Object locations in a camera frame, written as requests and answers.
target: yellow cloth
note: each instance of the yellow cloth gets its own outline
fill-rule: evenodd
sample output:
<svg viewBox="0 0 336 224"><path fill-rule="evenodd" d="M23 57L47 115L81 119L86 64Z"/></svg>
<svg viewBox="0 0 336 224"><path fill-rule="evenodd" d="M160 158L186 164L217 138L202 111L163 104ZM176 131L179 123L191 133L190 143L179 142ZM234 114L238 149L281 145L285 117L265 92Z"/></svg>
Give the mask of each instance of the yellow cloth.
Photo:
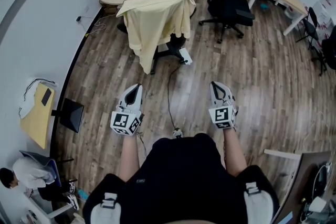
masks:
<svg viewBox="0 0 336 224"><path fill-rule="evenodd" d="M143 71L149 74L156 47L170 41L175 33L190 38L190 16L194 0L127 0L117 13L123 15L130 48L140 57Z"/></svg>

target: black sleeve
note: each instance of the black sleeve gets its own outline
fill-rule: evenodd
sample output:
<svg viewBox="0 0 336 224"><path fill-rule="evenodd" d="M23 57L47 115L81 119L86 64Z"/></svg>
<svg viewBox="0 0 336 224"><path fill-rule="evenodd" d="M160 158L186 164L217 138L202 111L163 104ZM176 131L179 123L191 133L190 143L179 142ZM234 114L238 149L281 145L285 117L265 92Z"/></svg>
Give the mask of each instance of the black sleeve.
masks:
<svg viewBox="0 0 336 224"><path fill-rule="evenodd" d="M99 185L89 195L83 207L83 218L86 224L90 224L91 212L93 208L100 204L104 198L105 193L118 193L120 188L125 184L118 176L114 174L107 174Z"/></svg>
<svg viewBox="0 0 336 224"><path fill-rule="evenodd" d="M246 190L246 183L256 182L259 190L264 190L267 192L273 200L273 214L275 215L279 209L279 199L275 193L271 183L268 181L267 177L263 174L259 166L251 165L242 171L237 179L243 189Z"/></svg>

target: forearm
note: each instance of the forearm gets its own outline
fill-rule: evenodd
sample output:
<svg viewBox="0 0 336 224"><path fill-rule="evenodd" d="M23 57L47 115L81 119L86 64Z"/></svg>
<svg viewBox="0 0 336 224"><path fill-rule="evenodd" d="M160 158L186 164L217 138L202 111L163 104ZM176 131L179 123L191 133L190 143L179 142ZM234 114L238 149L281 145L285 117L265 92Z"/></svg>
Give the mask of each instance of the forearm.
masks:
<svg viewBox="0 0 336 224"><path fill-rule="evenodd" d="M124 136L118 176L128 181L139 170L137 136Z"/></svg>
<svg viewBox="0 0 336 224"><path fill-rule="evenodd" d="M224 129L225 165L229 174L237 176L246 167L246 160L241 149L236 131Z"/></svg>

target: black hair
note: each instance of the black hair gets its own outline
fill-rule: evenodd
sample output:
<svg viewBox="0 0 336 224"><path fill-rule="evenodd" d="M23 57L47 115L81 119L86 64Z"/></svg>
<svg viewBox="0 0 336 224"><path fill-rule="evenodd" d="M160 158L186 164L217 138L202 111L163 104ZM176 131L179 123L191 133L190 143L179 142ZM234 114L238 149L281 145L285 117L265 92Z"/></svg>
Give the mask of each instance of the black hair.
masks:
<svg viewBox="0 0 336 224"><path fill-rule="evenodd" d="M0 169L0 180L1 180L1 183L6 188L11 188L10 184L14 180L14 173L7 168L1 168Z"/></svg>

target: black shirt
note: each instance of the black shirt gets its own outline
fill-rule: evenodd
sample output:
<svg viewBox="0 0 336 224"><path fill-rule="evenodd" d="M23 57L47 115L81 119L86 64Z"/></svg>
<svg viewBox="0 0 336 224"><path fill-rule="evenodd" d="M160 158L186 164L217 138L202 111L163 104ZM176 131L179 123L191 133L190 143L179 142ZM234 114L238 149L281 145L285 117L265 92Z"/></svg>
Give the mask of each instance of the black shirt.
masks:
<svg viewBox="0 0 336 224"><path fill-rule="evenodd" d="M256 182L270 193L274 213L277 196L258 166L250 166L237 177L221 164L214 141L206 134L154 143L147 159L126 183L109 174L89 196L83 215L90 223L93 207L105 192L118 194L120 223L168 223L206 220L213 223L247 223L245 184Z"/></svg>

